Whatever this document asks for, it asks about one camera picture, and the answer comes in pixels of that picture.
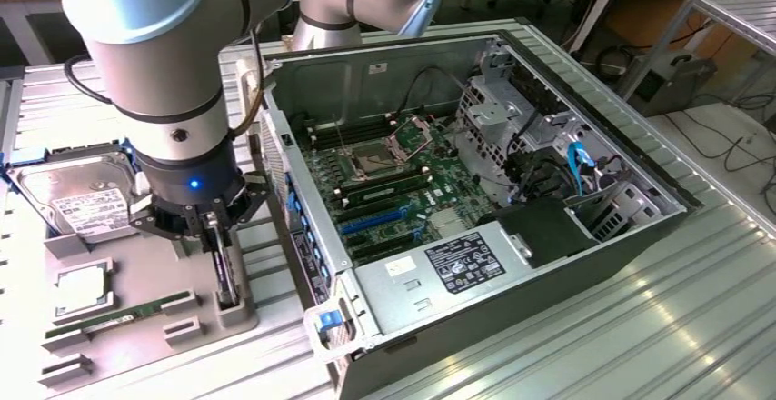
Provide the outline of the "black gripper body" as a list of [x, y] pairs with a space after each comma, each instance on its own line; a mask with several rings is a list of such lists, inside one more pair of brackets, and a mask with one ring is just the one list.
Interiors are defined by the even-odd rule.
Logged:
[[150, 186], [150, 205], [144, 211], [216, 215], [218, 197], [241, 175], [230, 138], [225, 137], [202, 155], [182, 161], [157, 160], [140, 152], [134, 156]]

